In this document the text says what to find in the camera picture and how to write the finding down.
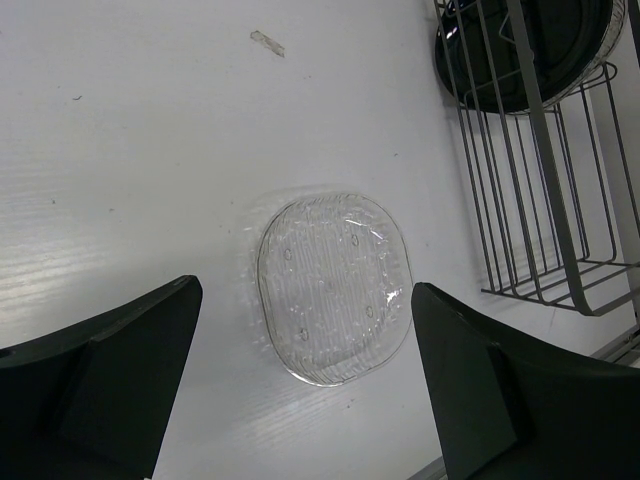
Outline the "clear textured square plate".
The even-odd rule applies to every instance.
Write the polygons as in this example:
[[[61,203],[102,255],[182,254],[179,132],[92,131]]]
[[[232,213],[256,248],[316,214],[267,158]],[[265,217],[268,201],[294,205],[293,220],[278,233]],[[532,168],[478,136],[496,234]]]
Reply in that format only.
[[[338,387],[402,348],[410,257],[371,196],[340,184],[269,191],[243,205],[233,236],[233,299],[249,336],[296,379]]]

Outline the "black round plate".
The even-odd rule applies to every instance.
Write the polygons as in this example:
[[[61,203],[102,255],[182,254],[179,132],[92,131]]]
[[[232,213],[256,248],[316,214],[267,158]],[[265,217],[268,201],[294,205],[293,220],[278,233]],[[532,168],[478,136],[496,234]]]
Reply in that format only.
[[[531,19],[537,2],[521,4],[535,73]],[[441,22],[434,59],[445,88],[470,108],[488,113],[527,112],[528,99],[507,3],[449,1]]]

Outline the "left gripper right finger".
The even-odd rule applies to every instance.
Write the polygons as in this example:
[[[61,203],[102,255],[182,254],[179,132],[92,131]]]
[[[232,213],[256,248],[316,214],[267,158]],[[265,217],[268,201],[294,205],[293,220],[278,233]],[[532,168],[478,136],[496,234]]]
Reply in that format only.
[[[556,347],[429,283],[411,296],[452,479],[635,479],[639,372]]]

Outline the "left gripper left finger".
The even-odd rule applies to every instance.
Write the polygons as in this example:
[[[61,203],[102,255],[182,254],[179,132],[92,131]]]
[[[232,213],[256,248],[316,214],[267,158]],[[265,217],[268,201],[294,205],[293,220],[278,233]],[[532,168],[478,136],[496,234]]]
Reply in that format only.
[[[181,276],[1,351],[4,479],[149,479],[203,298]]]

